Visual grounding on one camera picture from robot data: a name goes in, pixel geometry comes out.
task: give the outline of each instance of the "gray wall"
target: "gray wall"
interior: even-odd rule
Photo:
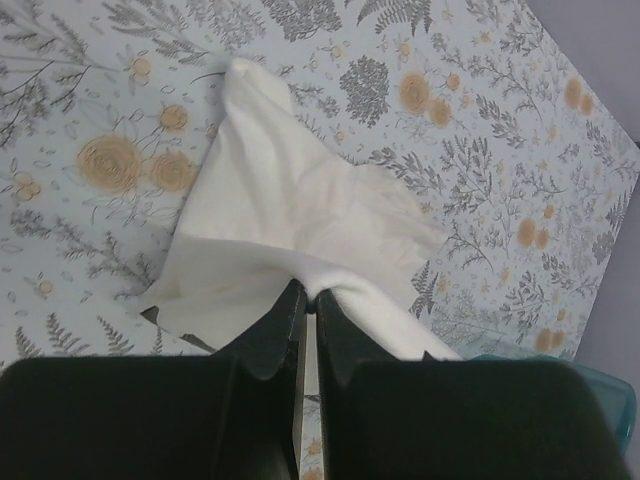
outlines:
[[[527,0],[613,116],[640,140],[640,0]],[[640,189],[636,189],[576,360],[640,396]],[[640,428],[627,463],[640,478]]]

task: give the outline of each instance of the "white fabric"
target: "white fabric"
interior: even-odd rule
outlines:
[[[144,297],[158,325],[221,348],[297,278],[310,298],[331,288],[399,358],[459,358],[407,312],[410,279],[445,236],[402,182],[334,157],[293,116],[287,84],[255,63],[232,62],[223,101],[227,118]]]

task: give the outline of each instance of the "teal object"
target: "teal object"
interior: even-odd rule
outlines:
[[[494,355],[480,355],[473,360],[509,360]],[[611,430],[624,453],[629,446],[636,424],[636,394],[633,387],[625,382],[593,368],[577,363],[540,355],[529,360],[544,360],[564,363],[573,368],[587,382],[595,395]]]

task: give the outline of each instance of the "flower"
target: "flower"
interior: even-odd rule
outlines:
[[[169,132],[181,132],[188,120],[189,114],[182,105],[165,107],[160,114],[160,126]]]
[[[583,95],[580,102],[580,111],[587,116],[591,115],[591,112],[593,112],[593,97],[591,95]]]
[[[149,177],[167,192],[177,192],[191,186],[195,174],[195,165],[184,153],[167,150],[154,160]]]
[[[207,127],[204,132],[204,136],[207,137],[207,140],[213,141],[218,136],[218,127],[213,123]]]
[[[551,345],[551,330],[545,328],[536,338],[535,349],[538,352],[546,352]]]
[[[549,231],[546,228],[543,228],[536,235],[536,247],[540,250],[544,250],[549,245]]]
[[[447,87],[453,92],[458,90],[458,88],[460,88],[460,75],[457,73],[449,74],[447,77]]]
[[[536,223],[532,218],[525,218],[518,227],[518,243],[522,248],[529,248],[536,237]]]
[[[322,444],[320,443],[320,440],[318,440],[317,438],[314,438],[313,441],[311,442],[311,445],[309,445],[307,447],[307,453],[309,455],[319,455],[322,453]]]
[[[558,348],[560,345],[564,343],[565,334],[562,330],[558,330],[557,332],[553,332],[551,336],[551,348]]]
[[[128,192],[142,173],[140,152],[126,137],[118,135],[90,141],[77,160],[87,183],[112,193]]]
[[[429,105],[429,117],[438,128],[445,128],[451,121],[451,107],[444,98],[438,98]]]
[[[438,290],[438,293],[447,293],[450,286],[451,286],[451,280],[443,276],[440,280],[438,280],[436,289]]]
[[[316,467],[313,470],[307,470],[302,475],[302,480],[322,480],[323,478],[322,470],[320,470],[319,467]]]
[[[553,217],[553,213],[555,211],[556,209],[553,205],[547,205],[547,207],[544,209],[544,218],[549,219]]]
[[[144,57],[136,57],[129,67],[131,78],[138,85],[146,85],[149,83],[149,74],[151,73],[151,64]]]
[[[400,102],[411,113],[422,114],[429,108],[429,84],[420,73],[409,73],[400,82]]]
[[[16,190],[16,197],[23,202],[33,200],[42,191],[40,184],[27,172],[16,172],[13,176],[13,188]]]
[[[582,97],[582,85],[580,84],[580,80],[576,77],[569,79],[567,82],[567,86],[564,90],[564,101],[567,106],[575,110],[580,105],[580,100]]]
[[[473,100],[471,99],[471,95],[463,95],[460,99],[460,108],[467,109],[471,106]]]
[[[38,284],[36,289],[46,297],[51,292],[53,292],[53,283],[51,283],[49,280],[44,280]]]
[[[506,285],[509,282],[509,277],[511,276],[511,272],[509,272],[508,268],[505,268],[500,272],[500,283],[502,285]]]

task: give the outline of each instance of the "botanical pattern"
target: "botanical pattern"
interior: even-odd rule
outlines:
[[[413,279],[424,324],[465,357],[574,355],[640,153],[524,0],[0,0],[0,39],[0,368],[207,353],[138,297],[233,56],[283,78],[314,135],[402,179],[449,232]]]

